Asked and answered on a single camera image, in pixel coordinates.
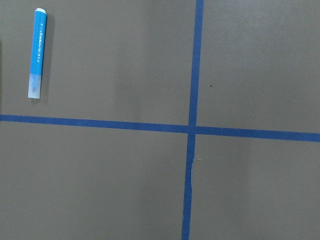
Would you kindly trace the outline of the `blue highlighter pen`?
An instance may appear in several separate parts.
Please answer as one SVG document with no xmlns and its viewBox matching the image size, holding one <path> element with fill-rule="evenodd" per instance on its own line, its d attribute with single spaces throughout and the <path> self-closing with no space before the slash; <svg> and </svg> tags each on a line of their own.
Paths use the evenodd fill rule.
<svg viewBox="0 0 320 240">
<path fill-rule="evenodd" d="M 41 94 L 47 16 L 43 8 L 34 11 L 28 83 L 28 98 L 31 99 L 39 99 Z"/>
</svg>

